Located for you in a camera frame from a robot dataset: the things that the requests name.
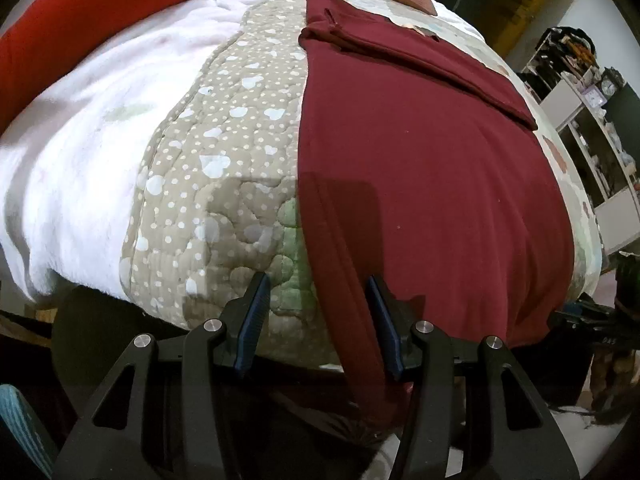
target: black clamp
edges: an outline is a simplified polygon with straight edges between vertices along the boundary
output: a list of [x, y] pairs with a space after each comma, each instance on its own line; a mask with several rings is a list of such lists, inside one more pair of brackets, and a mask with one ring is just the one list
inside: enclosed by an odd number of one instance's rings
[[563, 328], [579, 334], [584, 340], [611, 350], [640, 349], [640, 327], [618, 304], [609, 308], [582, 294], [575, 303], [551, 313], [549, 328]]
[[389, 376], [414, 382], [390, 480], [444, 479], [455, 376], [465, 377], [467, 439], [462, 471], [451, 479], [580, 478], [544, 400], [500, 338], [449, 338], [417, 320], [377, 276], [366, 296]]
[[159, 364], [182, 364], [182, 445], [189, 480], [226, 480], [237, 473], [219, 420], [218, 378], [242, 378], [251, 367], [269, 309], [270, 282], [257, 272], [242, 298], [219, 319], [187, 335], [157, 342], [140, 334], [92, 395], [58, 460], [54, 480], [159, 480], [149, 465], [149, 421], [162, 418], [147, 402]]

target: maroon cloth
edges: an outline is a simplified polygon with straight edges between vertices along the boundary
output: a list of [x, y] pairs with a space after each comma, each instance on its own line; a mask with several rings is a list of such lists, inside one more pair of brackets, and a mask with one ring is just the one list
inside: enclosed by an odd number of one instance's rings
[[507, 78], [342, 0], [306, 12], [302, 229], [354, 396], [390, 424], [406, 395], [385, 386], [365, 279], [450, 336], [533, 343], [567, 293], [572, 229]]

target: wall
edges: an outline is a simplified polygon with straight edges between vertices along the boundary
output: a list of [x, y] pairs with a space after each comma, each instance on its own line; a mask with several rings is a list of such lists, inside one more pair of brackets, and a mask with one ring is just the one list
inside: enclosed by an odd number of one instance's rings
[[640, 44], [612, 0], [549, 0], [506, 61], [521, 70], [548, 27], [581, 28], [593, 40], [598, 64], [617, 69], [640, 94]]

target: shelf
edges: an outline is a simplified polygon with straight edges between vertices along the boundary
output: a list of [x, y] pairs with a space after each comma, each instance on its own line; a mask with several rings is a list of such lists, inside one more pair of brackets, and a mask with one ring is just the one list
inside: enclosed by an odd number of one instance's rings
[[582, 100], [575, 94], [575, 89], [565, 80], [561, 80], [549, 92], [540, 106], [558, 132], [584, 108]]
[[551, 88], [551, 86], [549, 86], [549, 83], [546, 82], [546, 80], [538, 73], [538, 71], [536, 70], [536, 68], [532, 64], [528, 64], [525, 67], [525, 70], [529, 70], [529, 72], [531, 72], [533, 75], [537, 76], [537, 78], [540, 79], [540, 81], [542, 81], [547, 88], [549, 88], [549, 91], [550, 92], [552, 91], [552, 88]]
[[612, 254], [638, 239], [640, 218], [634, 214], [635, 195], [629, 188], [623, 189], [594, 210], [607, 254]]
[[582, 75], [584, 74], [580, 75], [580, 73], [564, 57], [562, 58], [562, 62], [568, 68], [569, 72], [575, 75], [578, 79], [582, 78]]
[[636, 206], [636, 212], [640, 216], [640, 203], [638, 202], [634, 185], [628, 174], [626, 174], [625, 165], [622, 163], [620, 154], [605, 130], [604, 125], [600, 122], [600, 118], [596, 116], [595, 110], [589, 106], [584, 96], [578, 92], [576, 87], [565, 76], [563, 76], [562, 79], [569, 84], [578, 96], [578, 99], [582, 102], [582, 108], [575, 117], [573, 117], [573, 120], [577, 121], [580, 125], [580, 132], [587, 144], [592, 146], [592, 151], [598, 154], [600, 167], [603, 169], [606, 167], [612, 173], [614, 182], [611, 194], [614, 195], [625, 189], [625, 187], [631, 189], [633, 191], [632, 196]]
[[567, 124], [567, 127], [569, 128], [569, 131], [571, 131], [572, 135], [574, 136], [575, 142], [578, 145], [578, 149], [580, 149], [580, 151], [582, 152], [582, 156], [585, 158], [585, 161], [589, 169], [591, 170], [591, 173], [593, 174], [593, 179], [596, 181], [596, 185], [598, 186], [598, 189], [600, 190], [600, 194], [602, 196], [602, 201], [604, 202], [609, 197], [609, 194], [607, 193], [607, 190], [605, 190], [602, 184], [596, 165], [591, 160], [591, 155], [589, 155], [587, 148], [582, 143], [582, 140], [580, 139], [580, 133], [578, 133], [578, 131], [574, 128], [574, 126], [570, 122]]
[[591, 205], [595, 208], [605, 203], [609, 195], [606, 193], [595, 165], [576, 131], [567, 125], [559, 132], [559, 136], [574, 162], [576, 170], [578, 170], [584, 190], [591, 199]]

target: beige polka dot quilt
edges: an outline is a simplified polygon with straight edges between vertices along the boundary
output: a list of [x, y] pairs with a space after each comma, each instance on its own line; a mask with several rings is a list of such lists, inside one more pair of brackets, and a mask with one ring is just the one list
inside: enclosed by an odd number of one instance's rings
[[[478, 38], [390, 0], [347, 1], [401, 25], [433, 30], [503, 72], [527, 98], [513, 72]], [[155, 130], [140, 163], [120, 276], [130, 300], [148, 314], [193, 328], [218, 316], [263, 270], [273, 290], [258, 354], [320, 367], [339, 362], [314, 296], [296, 206], [307, 74], [298, 36], [305, 7], [305, 0], [252, 7], [241, 31], [207, 59]], [[577, 297], [593, 291], [600, 270], [593, 212], [558, 135], [537, 105], [527, 103], [572, 220], [576, 266], [568, 297]]]

